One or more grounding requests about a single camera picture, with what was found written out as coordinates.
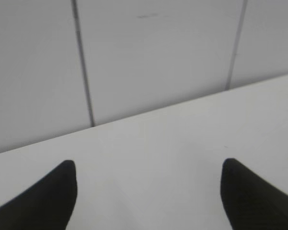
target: white tiled wall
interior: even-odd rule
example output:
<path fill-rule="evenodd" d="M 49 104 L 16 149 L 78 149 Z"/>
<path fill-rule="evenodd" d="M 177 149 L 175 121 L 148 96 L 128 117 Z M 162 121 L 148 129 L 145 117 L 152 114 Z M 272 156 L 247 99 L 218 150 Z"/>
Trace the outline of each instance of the white tiled wall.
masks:
<path fill-rule="evenodd" d="M 288 0 L 78 6 L 97 125 L 288 73 Z M 71 1 L 0 0 L 0 152 L 90 127 L 83 79 Z"/>
<path fill-rule="evenodd" d="M 0 0 L 0 152 L 90 127 L 68 0 Z"/>
<path fill-rule="evenodd" d="M 249 0 L 231 87 L 288 73 L 288 0 Z"/>
<path fill-rule="evenodd" d="M 223 91 L 242 0 L 78 0 L 96 123 Z"/>

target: scuff mark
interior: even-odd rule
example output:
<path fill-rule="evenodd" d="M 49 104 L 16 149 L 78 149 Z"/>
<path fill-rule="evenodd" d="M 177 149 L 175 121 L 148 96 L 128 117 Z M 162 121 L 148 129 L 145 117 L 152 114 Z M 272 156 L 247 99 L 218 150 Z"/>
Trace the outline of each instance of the scuff mark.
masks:
<path fill-rule="evenodd" d="M 152 18 L 152 17 L 157 17 L 157 16 L 159 16 L 158 13 L 149 13 L 149 14 L 137 16 L 137 18 L 143 19 L 143 18 Z"/>

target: gray grout line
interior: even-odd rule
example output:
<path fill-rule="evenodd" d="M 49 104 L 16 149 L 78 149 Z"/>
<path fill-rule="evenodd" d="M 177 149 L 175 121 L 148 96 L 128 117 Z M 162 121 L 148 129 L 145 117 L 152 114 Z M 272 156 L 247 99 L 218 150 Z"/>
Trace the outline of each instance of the gray grout line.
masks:
<path fill-rule="evenodd" d="M 86 95 L 87 108 L 88 108 L 88 113 L 90 117 L 91 127 L 94 127 L 95 121 L 94 121 L 94 116 L 93 116 L 92 98 L 91 98 L 89 79 L 87 75 L 87 69 L 86 69 L 85 58 L 84 58 L 84 50 L 83 50 L 83 43 L 82 43 L 82 36 L 81 36 L 77 0 L 72 0 L 72 12 L 73 12 L 73 17 L 75 21 L 75 29 L 76 29 L 76 36 L 77 36 L 77 42 L 78 42 L 80 63 L 81 63 L 81 68 L 82 68 L 82 75 L 83 75 L 83 80 L 84 80 L 84 91 Z"/>
<path fill-rule="evenodd" d="M 239 24 L 238 24 L 238 28 L 237 28 L 237 32 L 236 32 L 234 48 L 233 48 L 233 51 L 231 54 L 231 59 L 230 59 L 230 66 L 229 66 L 228 78 L 227 78 L 225 90 L 230 89 L 230 84 L 231 84 L 231 80 L 232 80 L 232 73 L 233 73 L 234 66 L 235 66 L 235 60 L 236 60 L 236 56 L 237 56 L 237 51 L 238 51 L 239 41 L 240 41 L 240 37 L 241 37 L 241 32 L 242 32 L 242 27 L 243 27 L 244 16 L 245 16 L 247 4 L 248 4 L 248 0 L 243 0 Z"/>

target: tile grout line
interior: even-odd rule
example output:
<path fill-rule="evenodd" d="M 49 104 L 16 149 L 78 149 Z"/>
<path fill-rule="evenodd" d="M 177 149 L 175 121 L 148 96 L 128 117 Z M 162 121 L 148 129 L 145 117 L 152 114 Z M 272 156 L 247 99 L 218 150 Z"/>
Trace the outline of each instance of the tile grout line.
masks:
<path fill-rule="evenodd" d="M 248 4 L 248 0 L 243 0 L 241 14 L 240 14 L 240 18 L 239 18 L 239 24 L 238 24 L 235 42 L 234 42 L 234 47 L 233 47 L 233 51 L 232 51 L 231 58 L 230 58 L 230 65 L 229 65 L 228 78 L 226 81 L 225 91 L 230 89 L 232 74 L 233 74 L 233 70 L 234 70 L 234 66 L 235 66 L 235 61 L 236 61 L 236 56 L 237 56 L 238 46 L 239 46 L 239 42 L 240 42 L 240 37 L 241 37 L 242 27 L 243 27 L 243 23 L 244 23 L 244 17 L 245 17 L 247 4 Z"/>
<path fill-rule="evenodd" d="M 89 117 L 90 117 L 91 127 L 94 127 L 96 124 L 94 121 L 89 79 L 88 79 L 88 75 L 87 75 L 87 69 L 86 69 L 85 58 L 84 58 L 84 49 L 83 49 L 83 43 L 82 43 L 82 35 L 81 35 L 77 0 L 72 0 L 72 13 L 73 13 L 75 29 L 76 29 L 76 36 L 77 36 L 80 63 L 81 63 L 83 81 L 84 81 L 84 91 L 85 91 L 85 96 L 86 96 L 87 109 L 88 109 L 88 113 L 89 113 Z"/>

